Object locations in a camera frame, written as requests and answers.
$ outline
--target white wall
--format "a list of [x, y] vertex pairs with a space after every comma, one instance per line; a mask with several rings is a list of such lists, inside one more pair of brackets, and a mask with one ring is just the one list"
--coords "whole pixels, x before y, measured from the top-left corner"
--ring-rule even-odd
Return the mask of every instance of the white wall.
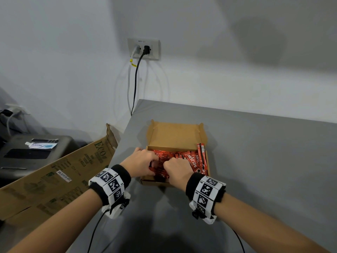
[[336, 7], [336, 0], [0, 0], [0, 104], [28, 108], [38, 133], [90, 141], [104, 135], [105, 122], [123, 132], [126, 38], [146, 37], [161, 41], [162, 56], [142, 61], [139, 98], [337, 122]]

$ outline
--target hand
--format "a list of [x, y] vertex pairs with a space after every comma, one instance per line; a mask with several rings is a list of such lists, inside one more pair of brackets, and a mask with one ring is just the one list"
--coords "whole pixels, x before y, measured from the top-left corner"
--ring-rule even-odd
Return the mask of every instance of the hand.
[[152, 151], [142, 150], [137, 147], [133, 154], [121, 162], [121, 165], [128, 171], [131, 177], [154, 176], [154, 172], [149, 170], [158, 166], [159, 157]]
[[171, 158], [169, 161], [164, 162], [164, 169], [170, 176], [168, 179], [170, 184], [185, 192], [187, 182], [193, 174], [189, 161], [186, 159]]

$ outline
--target box lid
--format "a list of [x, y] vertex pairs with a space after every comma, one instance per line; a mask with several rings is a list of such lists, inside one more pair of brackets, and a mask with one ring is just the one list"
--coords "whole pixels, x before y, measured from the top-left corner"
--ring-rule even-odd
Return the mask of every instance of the box lid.
[[204, 124], [167, 123], [151, 120], [146, 133], [148, 145], [152, 147], [173, 147], [197, 149], [198, 143], [207, 144]]

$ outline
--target wall socket plate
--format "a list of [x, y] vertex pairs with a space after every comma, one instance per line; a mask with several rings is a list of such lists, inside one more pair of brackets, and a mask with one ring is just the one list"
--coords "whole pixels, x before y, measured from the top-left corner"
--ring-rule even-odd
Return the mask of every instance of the wall socket plate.
[[130, 56], [135, 45], [139, 45], [141, 50], [139, 53], [133, 55], [134, 58], [140, 58], [143, 53], [144, 46], [150, 47], [150, 54], [144, 55], [142, 59], [159, 60], [159, 40], [154, 39], [142, 39], [142, 38], [128, 38], [127, 45], [129, 47]]
[[18, 108], [21, 110], [21, 112], [23, 114], [30, 114], [30, 112], [23, 106], [20, 106], [20, 105], [17, 105], [17, 104], [6, 104], [6, 107], [9, 108], [9, 107], [14, 107], [14, 108]]

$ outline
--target gray appliance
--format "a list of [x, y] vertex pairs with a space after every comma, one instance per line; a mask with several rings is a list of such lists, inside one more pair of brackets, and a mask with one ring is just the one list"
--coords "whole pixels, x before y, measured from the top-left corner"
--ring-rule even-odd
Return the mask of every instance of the gray appliance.
[[[57, 145], [52, 149], [30, 149], [26, 142]], [[70, 136], [15, 135], [0, 149], [0, 180], [12, 182], [22, 178], [77, 149]]]

